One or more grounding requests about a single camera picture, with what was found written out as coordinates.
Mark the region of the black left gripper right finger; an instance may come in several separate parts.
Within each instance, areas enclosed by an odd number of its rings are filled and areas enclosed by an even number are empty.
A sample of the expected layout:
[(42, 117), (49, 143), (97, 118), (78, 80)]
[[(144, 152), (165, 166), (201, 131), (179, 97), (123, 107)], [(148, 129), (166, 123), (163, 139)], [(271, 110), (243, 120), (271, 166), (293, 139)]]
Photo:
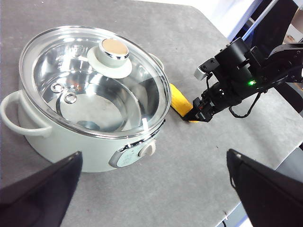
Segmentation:
[(301, 227), (303, 184), (234, 150), (226, 152), (230, 184), (254, 227)]

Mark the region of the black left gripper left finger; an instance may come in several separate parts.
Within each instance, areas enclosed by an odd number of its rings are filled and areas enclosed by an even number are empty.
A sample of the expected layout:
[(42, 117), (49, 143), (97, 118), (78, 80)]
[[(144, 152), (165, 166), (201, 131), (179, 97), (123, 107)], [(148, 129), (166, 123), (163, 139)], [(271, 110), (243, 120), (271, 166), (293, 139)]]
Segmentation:
[(58, 227), (77, 188), (82, 169), (82, 153), (51, 164), (47, 168), (0, 190), (2, 227)]

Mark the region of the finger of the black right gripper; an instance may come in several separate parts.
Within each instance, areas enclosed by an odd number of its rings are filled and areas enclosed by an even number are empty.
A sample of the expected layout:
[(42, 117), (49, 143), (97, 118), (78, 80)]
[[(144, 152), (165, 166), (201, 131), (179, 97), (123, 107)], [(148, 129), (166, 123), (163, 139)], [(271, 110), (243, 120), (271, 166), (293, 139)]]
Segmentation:
[(197, 97), (192, 102), (193, 107), (184, 115), (185, 121), (209, 122), (214, 114), (213, 104), (209, 98)]

